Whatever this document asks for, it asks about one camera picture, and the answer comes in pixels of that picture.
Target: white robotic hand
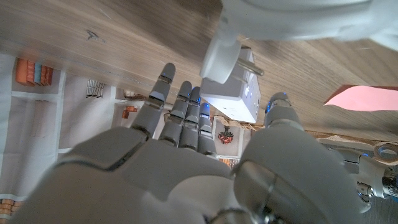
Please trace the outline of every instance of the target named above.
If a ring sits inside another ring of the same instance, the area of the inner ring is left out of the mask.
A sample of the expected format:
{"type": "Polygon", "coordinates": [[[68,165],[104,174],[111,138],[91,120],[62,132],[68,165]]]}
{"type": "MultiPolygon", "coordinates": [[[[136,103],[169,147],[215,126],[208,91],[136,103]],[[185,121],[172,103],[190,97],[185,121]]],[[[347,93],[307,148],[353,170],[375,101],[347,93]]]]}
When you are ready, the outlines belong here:
{"type": "Polygon", "coordinates": [[[230,168],[214,159],[199,87],[182,84],[152,139],[174,73],[168,63],[131,128],[101,133],[60,158],[10,223],[206,223],[239,208],[230,168]]]}
{"type": "Polygon", "coordinates": [[[207,104],[182,84],[152,139],[174,77],[167,64],[131,128],[74,147],[10,223],[356,223],[360,198],[343,159],[303,131],[284,93],[270,102],[233,169],[214,159],[207,104]]]}

